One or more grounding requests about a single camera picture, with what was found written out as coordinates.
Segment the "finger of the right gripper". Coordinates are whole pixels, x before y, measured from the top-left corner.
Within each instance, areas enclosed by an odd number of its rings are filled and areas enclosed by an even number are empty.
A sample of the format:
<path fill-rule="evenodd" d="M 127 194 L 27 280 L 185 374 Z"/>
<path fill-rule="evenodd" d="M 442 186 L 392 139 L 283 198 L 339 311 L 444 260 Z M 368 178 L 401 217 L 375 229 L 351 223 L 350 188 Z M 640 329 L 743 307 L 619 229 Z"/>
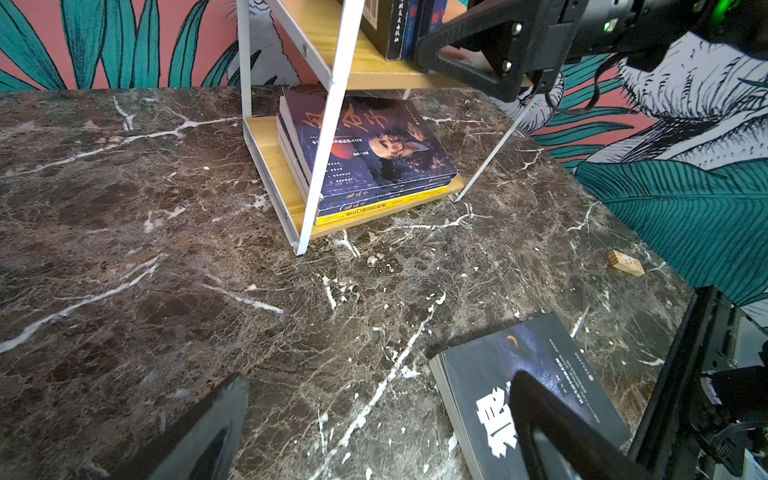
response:
<path fill-rule="evenodd" d="M 510 102 L 551 91 L 586 1 L 482 1 L 416 43 L 415 62 Z"/>

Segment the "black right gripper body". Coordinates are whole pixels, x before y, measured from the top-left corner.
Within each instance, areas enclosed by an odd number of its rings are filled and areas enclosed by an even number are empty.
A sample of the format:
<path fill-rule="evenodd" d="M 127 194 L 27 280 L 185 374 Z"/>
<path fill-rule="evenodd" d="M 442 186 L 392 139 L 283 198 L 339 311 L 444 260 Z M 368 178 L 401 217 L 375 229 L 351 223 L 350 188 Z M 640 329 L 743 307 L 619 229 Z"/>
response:
<path fill-rule="evenodd" d="M 767 58 L 765 1 L 588 1 L 566 56 L 623 55 L 632 68 L 650 72 L 670 46 L 692 33 L 758 60 Z"/>

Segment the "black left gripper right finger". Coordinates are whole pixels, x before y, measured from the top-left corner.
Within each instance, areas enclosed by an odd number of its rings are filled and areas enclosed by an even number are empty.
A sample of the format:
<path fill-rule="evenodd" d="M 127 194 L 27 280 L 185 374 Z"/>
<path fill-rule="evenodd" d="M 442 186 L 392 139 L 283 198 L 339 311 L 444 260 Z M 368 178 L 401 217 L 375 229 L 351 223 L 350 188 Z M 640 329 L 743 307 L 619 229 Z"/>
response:
<path fill-rule="evenodd" d="M 649 479 L 525 371 L 510 385 L 510 411 L 530 479 Z"/>

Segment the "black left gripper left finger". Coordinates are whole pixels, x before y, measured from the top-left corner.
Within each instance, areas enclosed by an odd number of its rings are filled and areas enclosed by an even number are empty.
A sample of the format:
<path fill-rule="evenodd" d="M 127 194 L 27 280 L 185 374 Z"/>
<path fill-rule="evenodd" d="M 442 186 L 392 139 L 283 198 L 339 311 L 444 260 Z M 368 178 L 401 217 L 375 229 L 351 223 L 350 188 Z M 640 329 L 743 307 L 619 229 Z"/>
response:
<path fill-rule="evenodd" d="M 249 383 L 233 373 L 167 431 L 118 467 L 112 479 L 227 479 L 249 401 Z"/>

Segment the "dark wolf cover book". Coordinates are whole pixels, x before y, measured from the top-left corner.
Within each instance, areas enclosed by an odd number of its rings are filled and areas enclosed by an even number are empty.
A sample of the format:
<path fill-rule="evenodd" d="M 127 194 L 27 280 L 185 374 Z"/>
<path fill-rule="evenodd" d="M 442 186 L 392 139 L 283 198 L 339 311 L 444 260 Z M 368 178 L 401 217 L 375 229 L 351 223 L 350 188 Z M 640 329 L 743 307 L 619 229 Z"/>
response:
<path fill-rule="evenodd" d="M 438 353 L 429 362 L 475 479 L 525 479 L 538 458 L 553 478 L 577 473 L 557 452 L 564 418 L 622 446 L 630 430 L 554 313 Z"/>

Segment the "dark brown book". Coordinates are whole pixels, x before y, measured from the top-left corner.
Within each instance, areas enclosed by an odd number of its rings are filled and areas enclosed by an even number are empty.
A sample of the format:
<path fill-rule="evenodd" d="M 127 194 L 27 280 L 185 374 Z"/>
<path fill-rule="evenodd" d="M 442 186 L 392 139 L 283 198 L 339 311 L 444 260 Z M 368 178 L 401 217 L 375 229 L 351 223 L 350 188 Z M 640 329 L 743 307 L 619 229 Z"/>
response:
<path fill-rule="evenodd" d="M 387 61 L 402 59 L 408 0 L 365 0 L 361 30 Z"/>

